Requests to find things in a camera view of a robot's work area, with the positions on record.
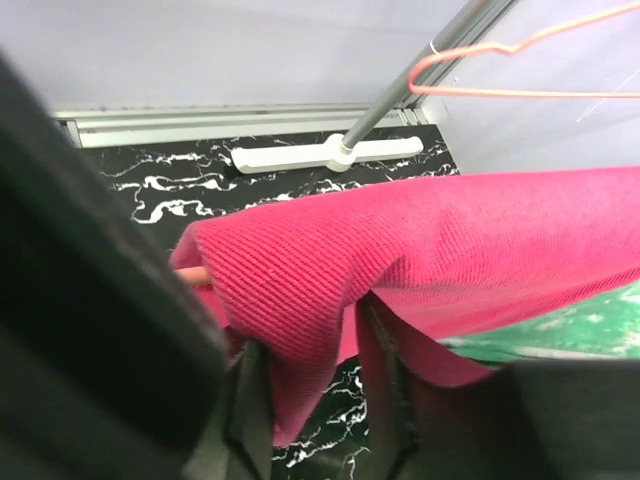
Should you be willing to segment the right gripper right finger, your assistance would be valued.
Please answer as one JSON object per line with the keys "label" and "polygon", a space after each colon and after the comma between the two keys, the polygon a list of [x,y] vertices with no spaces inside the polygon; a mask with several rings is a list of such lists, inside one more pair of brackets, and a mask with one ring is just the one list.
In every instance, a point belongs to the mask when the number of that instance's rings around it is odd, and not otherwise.
{"label": "right gripper right finger", "polygon": [[370,479],[635,479],[639,364],[461,357],[380,299],[357,304]]}

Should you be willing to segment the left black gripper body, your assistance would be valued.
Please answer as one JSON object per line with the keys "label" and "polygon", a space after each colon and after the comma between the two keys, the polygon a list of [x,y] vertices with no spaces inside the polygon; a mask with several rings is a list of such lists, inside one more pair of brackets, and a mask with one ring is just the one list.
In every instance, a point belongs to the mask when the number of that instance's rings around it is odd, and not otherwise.
{"label": "left black gripper body", "polygon": [[3,65],[2,476],[182,479],[224,373],[218,328]]}

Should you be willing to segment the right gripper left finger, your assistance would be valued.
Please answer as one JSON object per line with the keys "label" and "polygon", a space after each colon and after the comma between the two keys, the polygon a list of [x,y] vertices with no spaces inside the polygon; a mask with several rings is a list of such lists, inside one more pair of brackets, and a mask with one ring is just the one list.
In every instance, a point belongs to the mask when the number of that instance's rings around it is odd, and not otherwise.
{"label": "right gripper left finger", "polygon": [[273,419],[269,355],[250,341],[234,360],[209,421],[184,467],[187,479],[268,479]]}

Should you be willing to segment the pink wire hanger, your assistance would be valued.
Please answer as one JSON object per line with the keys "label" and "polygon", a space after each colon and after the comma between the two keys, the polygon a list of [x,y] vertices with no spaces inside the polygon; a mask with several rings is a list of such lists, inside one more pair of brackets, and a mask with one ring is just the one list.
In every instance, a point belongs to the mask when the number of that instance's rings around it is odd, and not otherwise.
{"label": "pink wire hanger", "polygon": [[175,274],[190,286],[207,285],[211,278],[203,266],[176,269]]}
{"label": "pink wire hanger", "polygon": [[439,48],[409,71],[415,95],[636,99],[636,1],[521,1],[485,40]]}

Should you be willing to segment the magenta trousers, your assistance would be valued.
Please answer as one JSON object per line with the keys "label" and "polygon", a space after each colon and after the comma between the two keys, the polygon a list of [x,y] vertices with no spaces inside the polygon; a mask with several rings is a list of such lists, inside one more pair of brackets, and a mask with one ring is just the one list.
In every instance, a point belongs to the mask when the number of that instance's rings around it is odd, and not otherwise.
{"label": "magenta trousers", "polygon": [[170,262],[204,268],[195,296],[269,348],[285,445],[356,353],[346,310],[368,292],[437,339],[636,281],[639,170],[428,176],[265,204],[190,224]]}

